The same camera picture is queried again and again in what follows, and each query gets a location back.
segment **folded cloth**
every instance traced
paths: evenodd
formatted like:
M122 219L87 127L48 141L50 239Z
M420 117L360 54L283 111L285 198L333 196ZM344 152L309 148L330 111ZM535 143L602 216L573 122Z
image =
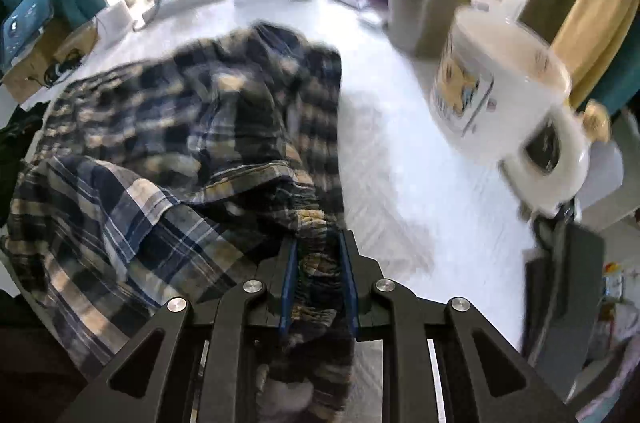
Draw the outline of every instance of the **folded cloth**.
M353 354L335 237L340 76L336 51L257 24L66 88L4 250L86 376L171 297L219 297L294 235L292 324L270 377L313 384L299 421L339 415Z

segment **plaid shirt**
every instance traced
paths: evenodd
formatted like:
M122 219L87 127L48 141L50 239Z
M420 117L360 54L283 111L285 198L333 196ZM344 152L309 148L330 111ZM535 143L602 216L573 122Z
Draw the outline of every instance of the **plaid shirt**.
M219 297L294 233L290 349L271 374L304 363L315 389L302 421L340 412L352 345L331 236L339 92L336 51L269 24L67 87L18 180L4 250L86 376L169 298Z

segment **mug handle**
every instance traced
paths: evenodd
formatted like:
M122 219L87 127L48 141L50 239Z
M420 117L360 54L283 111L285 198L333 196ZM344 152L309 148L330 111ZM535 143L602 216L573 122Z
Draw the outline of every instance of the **mug handle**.
M558 204L574 197L587 177L591 142L580 117L568 105L553 107L549 118L560 145L556 167L543 174L521 148L504 159L504 168L520 199L547 217L554 217Z

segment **triangular cutout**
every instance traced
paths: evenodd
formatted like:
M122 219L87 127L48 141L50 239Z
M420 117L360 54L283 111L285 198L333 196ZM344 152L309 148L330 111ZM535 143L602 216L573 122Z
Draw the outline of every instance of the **triangular cutout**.
M474 331L473 337L489 393L497 398L524 389L527 383L520 371L484 331Z
M131 357L111 376L109 386L113 390L129 394L134 398L142 398L151 379L151 372L156 364L164 339L164 331L156 329L133 352Z

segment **white table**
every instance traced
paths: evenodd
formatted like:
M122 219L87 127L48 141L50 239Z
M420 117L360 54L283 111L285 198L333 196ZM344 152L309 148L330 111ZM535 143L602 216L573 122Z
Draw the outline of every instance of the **white table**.
M519 201L497 169L465 160L431 119L425 99L436 63L412 63L356 13L327 0L235 8L205 6L130 33L91 55L72 79L117 64L161 57L197 37L216 37L256 20L284 24L342 56L338 117L340 176L348 228L360 252L415 294L440 302L468 298L518 346L524 324L524 263L534 248ZM347 421L375 421L380 353L358 349L357 403Z

